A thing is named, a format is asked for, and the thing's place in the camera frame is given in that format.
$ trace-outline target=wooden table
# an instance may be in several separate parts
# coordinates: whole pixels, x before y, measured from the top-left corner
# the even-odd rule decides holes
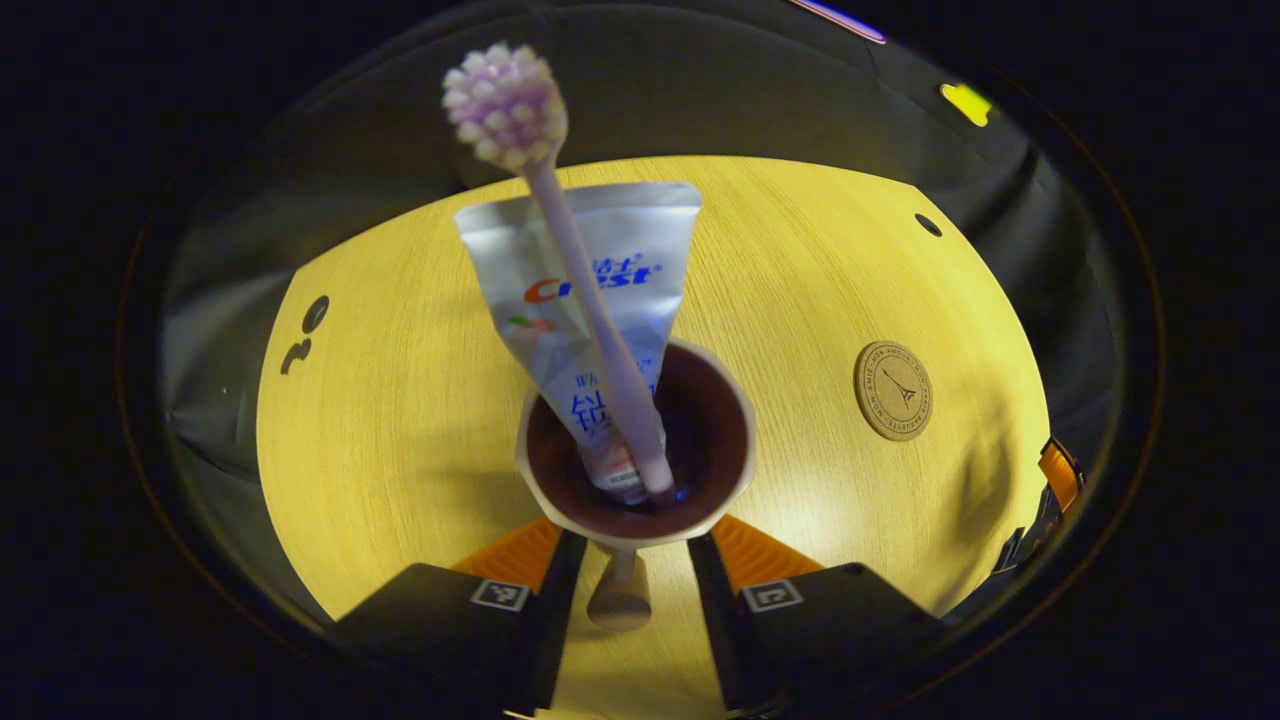
[[[1034,518],[1048,438],[1036,360],[995,278],[919,191],[754,158],[561,177],[701,190],[675,334],[719,355],[756,406],[755,480],[732,514],[824,565],[865,562],[940,614]],[[261,380],[259,460],[284,550],[334,618],[406,565],[449,566],[540,515],[512,461],[530,380],[453,227],[466,205],[524,193],[512,179],[433,202],[321,255],[289,287]],[[305,336],[321,295],[329,310]],[[282,375],[305,337],[310,354]],[[878,340],[910,348],[933,383],[932,420],[908,442],[877,434],[858,406],[854,365]],[[589,548],[547,716],[722,712],[687,551],[643,555],[654,619],[611,635],[585,615],[605,562]]]

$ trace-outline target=coaster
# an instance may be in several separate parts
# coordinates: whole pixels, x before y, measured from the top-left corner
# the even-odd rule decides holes
[[[854,387],[863,416],[877,433],[904,442],[929,424],[933,386],[919,357],[896,342],[879,341],[863,348],[854,370]]]

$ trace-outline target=toothbrush bristles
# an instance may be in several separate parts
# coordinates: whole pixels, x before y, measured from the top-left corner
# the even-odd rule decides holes
[[[480,160],[520,174],[564,142],[564,102],[550,67],[527,45],[512,51],[499,42],[467,53],[442,87],[458,140],[472,145]]]

